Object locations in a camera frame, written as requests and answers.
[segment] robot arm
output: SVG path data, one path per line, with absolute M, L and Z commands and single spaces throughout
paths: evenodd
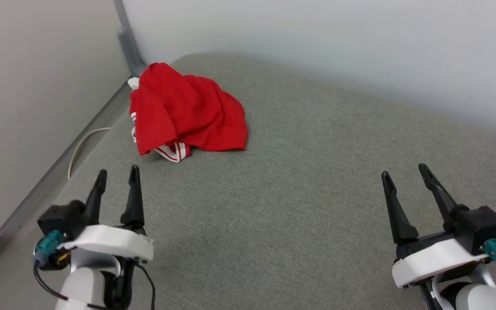
M 52 206 L 37 221 L 45 237 L 34 251 L 34 275 L 38 283 L 57 297 L 57 310 L 127 309 L 131 302 L 133 270 L 139 267 L 155 287 L 141 263 L 151 261 L 153 241 L 144 231 L 143 198 L 139 167 L 130 173 L 130 194 L 122 225 L 99 223 L 106 171 L 101 170 L 86 203 L 74 200 Z M 39 270 L 61 270 L 70 265 L 61 292 L 49 288 Z
M 419 237 L 387 171 L 382 184 L 394 243 L 392 276 L 399 288 L 418 286 L 430 310 L 496 309 L 496 285 L 487 264 L 496 262 L 496 212 L 457 204 L 425 164 L 419 170 L 443 218 L 443 232 Z M 440 282 L 468 276 L 439 291 Z

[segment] white wall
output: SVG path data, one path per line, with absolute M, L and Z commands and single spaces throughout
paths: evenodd
M 0 226 L 128 77 L 109 0 L 0 0 Z
M 124 3 L 146 62 L 238 53 L 496 129 L 496 1 Z

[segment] gray cushion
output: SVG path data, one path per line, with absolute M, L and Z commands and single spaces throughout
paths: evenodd
M 496 210 L 494 133 L 239 57 L 195 54 L 173 67 L 242 102 L 246 151 L 195 149 L 179 164 L 140 157 L 124 114 L 59 198 L 85 199 L 107 169 L 102 222 L 117 223 L 139 165 L 161 308 L 423 308 L 419 289 L 391 277 L 381 172 L 422 236 L 442 220 L 421 162 L 457 202 Z M 137 272 L 132 308 L 149 300 Z

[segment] white stripe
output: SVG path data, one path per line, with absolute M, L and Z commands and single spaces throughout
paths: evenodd
M 175 143 L 175 153 L 177 154 L 177 161 L 181 161 L 183 157 L 181 157 L 181 151 L 179 151 L 179 145 Z
M 168 161 L 172 161 L 173 163 L 179 163 L 179 158 L 177 157 L 177 154 L 174 153 L 173 151 L 171 151 L 169 146 L 162 145 L 159 147 L 159 149 L 154 149 L 154 151 L 157 151 L 160 155 L 162 155 Z
M 135 136 L 135 127 L 131 129 L 131 137 L 133 138 L 134 143 L 137 143 L 137 137 Z
M 181 158 L 185 159 L 185 157 L 187 157 L 187 150 L 185 149 L 185 143 L 179 143 L 179 152 L 181 153 Z

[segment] metal post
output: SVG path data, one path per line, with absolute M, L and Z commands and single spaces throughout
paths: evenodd
M 120 19 L 120 24 L 122 25 L 118 31 L 118 39 L 120 40 L 122 51 L 124 51 L 127 66 L 130 69 L 130 74 L 132 77 L 139 77 L 146 68 L 146 64 L 143 63 L 140 58 L 122 0 L 114 0 L 114 6 L 116 6 L 118 18 Z

